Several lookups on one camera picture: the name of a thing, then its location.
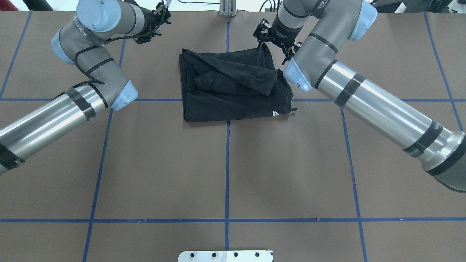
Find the blue cap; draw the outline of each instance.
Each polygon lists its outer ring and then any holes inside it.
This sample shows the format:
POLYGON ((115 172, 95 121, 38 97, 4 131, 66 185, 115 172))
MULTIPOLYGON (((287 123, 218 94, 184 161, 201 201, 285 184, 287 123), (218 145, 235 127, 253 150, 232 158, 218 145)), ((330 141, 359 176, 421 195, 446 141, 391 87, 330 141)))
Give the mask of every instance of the blue cap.
POLYGON ((133 102, 134 99, 136 99, 138 95, 139 93, 137 92, 134 85, 131 83, 131 80, 129 80, 124 86, 121 93, 115 99, 115 102, 113 102, 111 108, 118 111, 122 109, 123 107, 125 107, 127 104, 133 102))
POLYGON ((80 0, 76 13, 87 29, 100 33, 114 29, 121 19, 117 0, 80 0))
POLYGON ((369 30, 374 21, 377 18, 377 9, 370 3, 363 0, 361 11, 359 12, 359 18, 357 19, 356 26, 354 27, 353 33, 349 37, 352 41, 358 41, 361 37, 369 30))
POLYGON ((54 52, 54 54, 60 58, 63 62, 67 63, 67 64, 70 64, 70 65, 74 65, 75 62, 73 62, 73 60, 71 60, 66 54, 65 54, 65 51, 63 51, 63 48, 62 48, 62 44, 60 44, 60 32, 62 31, 62 29, 60 29, 55 35, 54 37, 52 38, 52 40, 50 41, 50 46, 52 47, 52 51, 54 52))
POLYGON ((283 75, 288 81, 301 88, 304 92, 309 92, 312 88, 311 83, 309 83, 307 78, 304 76, 294 58, 291 58, 291 61, 285 69, 285 72, 283 72, 283 75))

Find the white plate with holes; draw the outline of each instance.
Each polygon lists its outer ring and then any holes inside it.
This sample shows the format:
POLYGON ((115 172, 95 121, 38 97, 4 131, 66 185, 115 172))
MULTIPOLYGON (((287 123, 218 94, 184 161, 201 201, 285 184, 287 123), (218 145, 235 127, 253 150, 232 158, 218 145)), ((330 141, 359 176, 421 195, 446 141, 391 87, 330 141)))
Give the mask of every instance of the white plate with holes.
POLYGON ((273 262, 270 250, 184 251, 178 262, 273 262))

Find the black cloth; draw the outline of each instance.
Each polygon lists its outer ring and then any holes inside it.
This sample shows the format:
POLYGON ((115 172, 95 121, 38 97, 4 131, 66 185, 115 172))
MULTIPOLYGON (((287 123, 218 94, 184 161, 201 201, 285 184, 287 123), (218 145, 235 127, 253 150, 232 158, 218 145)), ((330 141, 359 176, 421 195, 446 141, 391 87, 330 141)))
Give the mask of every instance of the black cloth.
POLYGON ((223 54, 179 55, 185 121, 240 120, 288 114, 293 92, 265 44, 223 54))

